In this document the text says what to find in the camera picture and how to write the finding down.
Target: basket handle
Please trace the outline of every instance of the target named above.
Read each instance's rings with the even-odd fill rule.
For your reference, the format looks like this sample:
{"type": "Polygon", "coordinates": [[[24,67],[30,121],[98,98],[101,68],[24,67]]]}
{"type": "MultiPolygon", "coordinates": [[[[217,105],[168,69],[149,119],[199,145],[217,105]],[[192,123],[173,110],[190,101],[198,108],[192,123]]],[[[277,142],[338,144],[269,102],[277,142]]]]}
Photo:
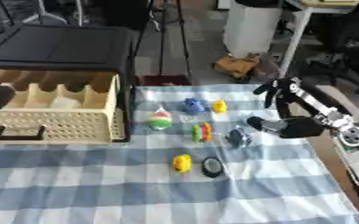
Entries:
{"type": "Polygon", "coordinates": [[[46,130],[45,126],[39,126],[36,136],[4,136],[5,126],[0,126],[0,141],[41,141],[46,130]]]}

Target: white container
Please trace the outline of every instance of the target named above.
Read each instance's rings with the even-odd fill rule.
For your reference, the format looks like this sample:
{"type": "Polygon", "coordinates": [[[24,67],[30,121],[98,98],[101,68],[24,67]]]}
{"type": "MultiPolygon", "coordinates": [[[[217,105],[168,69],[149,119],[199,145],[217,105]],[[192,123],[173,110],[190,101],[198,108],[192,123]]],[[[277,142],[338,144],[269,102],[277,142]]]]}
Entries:
{"type": "Polygon", "coordinates": [[[34,137],[44,127],[43,139],[0,139],[0,144],[105,144],[124,139],[123,111],[116,107],[117,82],[118,75],[113,73],[109,90],[104,93],[96,93],[89,85],[73,93],[62,84],[52,92],[44,92],[37,83],[30,83],[27,91],[17,92],[0,110],[0,127],[4,126],[0,136],[34,137]],[[58,97],[76,100],[80,107],[51,108],[58,97]]]}
{"type": "Polygon", "coordinates": [[[281,15],[279,8],[252,8],[231,2],[223,41],[233,57],[267,53],[281,15]]]}

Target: toy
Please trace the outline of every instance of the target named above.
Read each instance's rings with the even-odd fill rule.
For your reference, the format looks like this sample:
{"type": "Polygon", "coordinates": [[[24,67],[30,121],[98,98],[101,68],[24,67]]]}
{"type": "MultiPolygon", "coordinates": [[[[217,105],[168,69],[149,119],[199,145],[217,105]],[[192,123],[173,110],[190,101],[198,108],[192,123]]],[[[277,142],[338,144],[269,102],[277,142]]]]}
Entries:
{"type": "Polygon", "coordinates": [[[224,100],[219,100],[219,101],[213,102],[212,110],[217,114],[226,112],[226,110],[227,110],[226,102],[224,100]]]}
{"type": "Polygon", "coordinates": [[[208,122],[202,124],[194,124],[192,126],[192,139],[194,142],[203,142],[211,140],[212,128],[208,122]]]}
{"type": "Polygon", "coordinates": [[[226,136],[226,139],[235,147],[235,148],[243,148],[248,147],[252,142],[251,136],[246,134],[243,127],[236,127],[229,132],[226,136]]]}
{"type": "Polygon", "coordinates": [[[217,157],[207,157],[202,161],[201,171],[207,177],[215,179],[223,173],[223,164],[217,157]]]}
{"type": "Polygon", "coordinates": [[[172,126],[172,116],[160,107],[148,118],[148,124],[152,129],[165,130],[172,126]]]}
{"type": "Polygon", "coordinates": [[[192,158],[187,154],[177,156],[172,161],[172,167],[179,173],[188,172],[192,168],[192,158]]]}
{"type": "Polygon", "coordinates": [[[195,116],[199,113],[209,111],[210,108],[203,100],[196,98],[186,98],[184,101],[184,110],[189,115],[195,116]]]}

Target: white trash can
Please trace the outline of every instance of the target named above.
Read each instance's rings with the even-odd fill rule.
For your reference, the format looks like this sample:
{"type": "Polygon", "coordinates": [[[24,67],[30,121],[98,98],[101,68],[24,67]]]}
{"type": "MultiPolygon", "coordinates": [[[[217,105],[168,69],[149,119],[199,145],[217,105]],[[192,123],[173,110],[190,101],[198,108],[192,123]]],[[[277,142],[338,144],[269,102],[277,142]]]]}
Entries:
{"type": "Polygon", "coordinates": [[[223,42],[233,57],[267,53],[281,15],[280,8],[254,8],[231,2],[223,42]]]}

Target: black lid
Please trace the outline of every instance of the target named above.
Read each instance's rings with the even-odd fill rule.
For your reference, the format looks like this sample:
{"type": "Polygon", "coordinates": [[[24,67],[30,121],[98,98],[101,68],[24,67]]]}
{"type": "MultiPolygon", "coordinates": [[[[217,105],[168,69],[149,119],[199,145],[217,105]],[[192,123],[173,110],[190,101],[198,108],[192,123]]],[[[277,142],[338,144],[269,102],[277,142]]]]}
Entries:
{"type": "Polygon", "coordinates": [[[123,74],[132,37],[123,27],[22,24],[0,38],[0,68],[123,74]]]}

